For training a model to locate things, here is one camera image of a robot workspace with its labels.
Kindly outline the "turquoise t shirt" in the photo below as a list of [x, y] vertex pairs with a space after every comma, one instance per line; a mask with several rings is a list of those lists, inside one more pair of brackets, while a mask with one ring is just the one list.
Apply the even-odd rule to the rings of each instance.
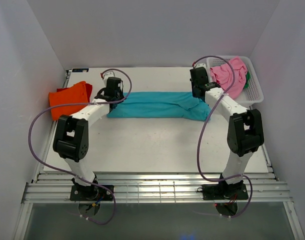
[[191, 92], [132, 92], [108, 118], [184, 118], [205, 121], [211, 108]]

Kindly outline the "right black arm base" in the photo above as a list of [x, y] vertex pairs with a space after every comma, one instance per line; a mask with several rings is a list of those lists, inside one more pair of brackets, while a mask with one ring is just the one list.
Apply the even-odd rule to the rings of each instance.
[[238, 187], [222, 187], [219, 184], [203, 184], [196, 190], [202, 193], [203, 200], [248, 200], [249, 195], [246, 185], [242, 184]]

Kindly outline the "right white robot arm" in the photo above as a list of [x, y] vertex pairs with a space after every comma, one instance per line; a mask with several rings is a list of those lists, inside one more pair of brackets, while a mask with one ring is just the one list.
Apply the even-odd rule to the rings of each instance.
[[220, 181], [210, 180], [201, 186], [204, 200], [248, 199], [243, 181], [246, 166], [252, 155], [264, 143], [261, 113], [248, 109], [233, 100], [216, 82], [210, 82], [206, 68], [194, 67], [190, 70], [192, 96], [217, 110], [228, 122], [227, 145], [230, 149]]

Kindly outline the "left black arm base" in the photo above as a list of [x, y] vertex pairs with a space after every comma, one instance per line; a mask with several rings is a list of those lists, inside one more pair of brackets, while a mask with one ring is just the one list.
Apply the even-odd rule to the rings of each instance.
[[112, 201], [112, 194], [105, 188], [97, 186], [73, 185], [70, 191], [70, 201]]

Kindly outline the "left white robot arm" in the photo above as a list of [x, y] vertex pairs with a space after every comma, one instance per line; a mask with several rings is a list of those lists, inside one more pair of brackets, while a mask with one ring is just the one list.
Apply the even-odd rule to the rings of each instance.
[[57, 121], [53, 150], [68, 164], [75, 174], [72, 179], [75, 190], [84, 198], [93, 200], [98, 196], [97, 177], [89, 166], [86, 155], [89, 150], [89, 128], [109, 114], [124, 98], [123, 81], [109, 76], [104, 80], [90, 105], [71, 115], [62, 115]]

